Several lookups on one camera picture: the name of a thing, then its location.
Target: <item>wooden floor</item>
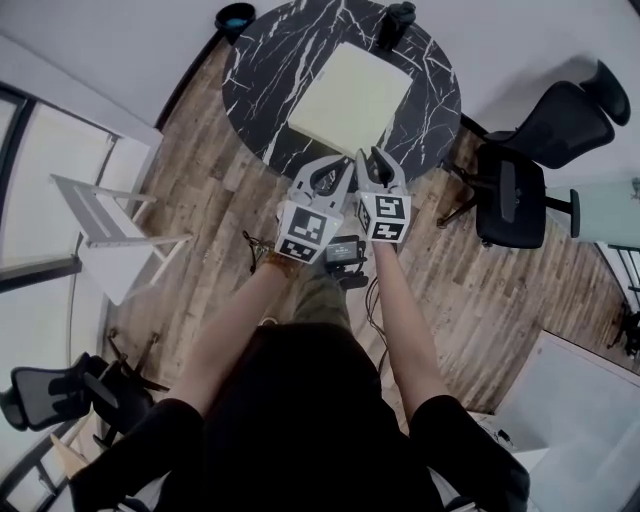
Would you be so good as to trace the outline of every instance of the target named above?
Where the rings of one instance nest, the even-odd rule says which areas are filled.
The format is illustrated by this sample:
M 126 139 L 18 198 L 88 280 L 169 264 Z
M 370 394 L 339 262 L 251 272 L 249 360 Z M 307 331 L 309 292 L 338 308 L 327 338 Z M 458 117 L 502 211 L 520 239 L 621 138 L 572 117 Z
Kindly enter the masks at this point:
M 169 386 L 203 319 L 249 277 L 242 230 L 273 240 L 276 205 L 289 186 L 242 145 L 227 120 L 220 87 L 228 50 L 220 44 L 189 85 L 144 186 L 163 202 L 146 219 L 148 232 L 195 236 L 158 287 L 108 314 L 108 327 L 124 334 L 133 360 L 152 331 L 161 334 L 146 376 Z M 458 164 L 473 170 L 477 144 L 461 130 L 452 150 Z M 541 329 L 630 367 L 620 347 L 606 349 L 623 297 L 593 245 L 572 241 L 548 219 L 540 250 L 485 249 L 473 213 L 446 230 L 435 227 L 469 193 L 456 178 L 434 169 L 410 189 L 413 228 L 400 257 L 447 384 L 465 406 L 495 409 Z M 351 206 L 347 217 L 344 230 L 359 232 Z M 353 332 L 377 363 L 383 345 L 365 321 L 363 298 L 364 290 L 348 294 Z M 402 423 L 388 369 L 383 384 Z

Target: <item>black office chair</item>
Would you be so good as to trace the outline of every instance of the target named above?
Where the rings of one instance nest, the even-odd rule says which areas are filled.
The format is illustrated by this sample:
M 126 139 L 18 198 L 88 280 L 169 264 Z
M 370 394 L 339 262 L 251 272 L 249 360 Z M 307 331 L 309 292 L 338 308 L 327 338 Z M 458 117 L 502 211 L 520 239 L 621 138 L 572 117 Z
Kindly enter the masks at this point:
M 116 335 L 112 330 L 107 337 L 117 356 L 110 364 L 84 353 L 68 369 L 15 368 L 12 387 L 0 393 L 0 408 L 9 424 L 17 430 L 40 431 L 87 415 L 93 404 L 96 414 L 110 426 L 104 439 L 94 436 L 101 447 L 111 446 L 117 433 L 129 432 L 153 407 L 145 388 L 168 388 L 140 376 L 157 335 L 147 343 L 135 369 L 113 343 Z
M 585 91 L 571 82 L 557 82 L 518 129 L 489 133 L 484 140 L 559 169 L 614 137 L 611 122 Z
M 624 334 L 627 341 L 624 351 L 630 358 L 636 359 L 640 354 L 640 312 L 633 313 L 627 304 L 623 304 L 622 322 L 615 339 L 607 345 L 607 348 L 620 343 Z
M 591 79 L 581 82 L 580 87 L 600 105 L 614 123 L 624 126 L 629 122 L 629 96 L 604 62 L 598 61 L 596 74 Z
M 96 361 L 101 359 L 85 353 L 63 370 L 14 368 L 12 387 L 0 394 L 0 407 L 9 424 L 17 430 L 38 432 L 88 414 L 96 397 L 117 406 L 100 382 Z
M 571 201 L 546 197 L 542 169 L 519 153 L 483 144 L 476 153 L 478 174 L 469 174 L 452 162 L 443 163 L 474 190 L 474 195 L 437 226 L 446 228 L 476 208 L 476 232 L 486 247 L 501 245 L 537 249 L 544 242 L 546 208 L 571 216 L 571 236 L 580 234 L 580 200 L 571 190 Z

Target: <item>person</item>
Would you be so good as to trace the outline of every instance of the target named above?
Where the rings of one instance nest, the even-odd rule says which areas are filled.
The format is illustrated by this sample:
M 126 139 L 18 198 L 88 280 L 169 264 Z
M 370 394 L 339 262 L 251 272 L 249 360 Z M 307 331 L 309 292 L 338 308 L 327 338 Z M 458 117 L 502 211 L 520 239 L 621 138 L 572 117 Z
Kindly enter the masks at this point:
M 201 330 L 167 398 L 72 478 L 76 510 L 114 507 L 162 478 L 155 511 L 442 511 L 430 470 L 458 502 L 526 510 L 528 473 L 449 394 L 394 247 L 373 249 L 410 436 L 350 332 L 344 292 L 317 266 L 303 271 L 294 321 L 258 326 L 295 274 L 270 253 Z

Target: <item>black marble tabletop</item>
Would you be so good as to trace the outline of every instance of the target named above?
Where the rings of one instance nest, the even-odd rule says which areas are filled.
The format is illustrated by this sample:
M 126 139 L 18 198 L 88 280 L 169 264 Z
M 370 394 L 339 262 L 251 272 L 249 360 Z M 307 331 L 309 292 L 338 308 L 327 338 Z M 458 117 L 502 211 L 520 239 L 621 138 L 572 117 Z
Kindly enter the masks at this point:
M 336 154 L 290 129 L 287 119 L 341 42 L 363 48 L 413 78 L 378 143 L 402 165 L 407 182 L 446 156 L 460 123 L 455 72 L 416 23 L 395 50 L 379 50 L 375 42 L 385 9 L 368 0 L 295 0 L 258 18 L 240 36 L 224 70 L 224 105 L 242 141 L 275 172 L 293 178 L 302 165 Z

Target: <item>white chair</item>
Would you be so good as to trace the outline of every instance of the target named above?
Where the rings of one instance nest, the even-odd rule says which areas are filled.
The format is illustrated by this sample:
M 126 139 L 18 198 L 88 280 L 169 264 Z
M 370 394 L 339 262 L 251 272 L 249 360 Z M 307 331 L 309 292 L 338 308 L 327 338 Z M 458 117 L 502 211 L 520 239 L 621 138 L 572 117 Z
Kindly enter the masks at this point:
M 147 237 L 142 233 L 136 221 L 149 204 L 157 201 L 155 197 L 109 190 L 55 174 L 51 177 L 84 235 L 78 250 L 83 266 L 116 305 L 155 285 L 192 236 Z M 141 201 L 142 205 L 131 218 L 116 198 Z M 175 246 L 166 256 L 156 247 L 171 243 L 175 243 Z M 160 260 L 160 267 L 147 284 L 134 289 L 140 272 L 152 254 Z

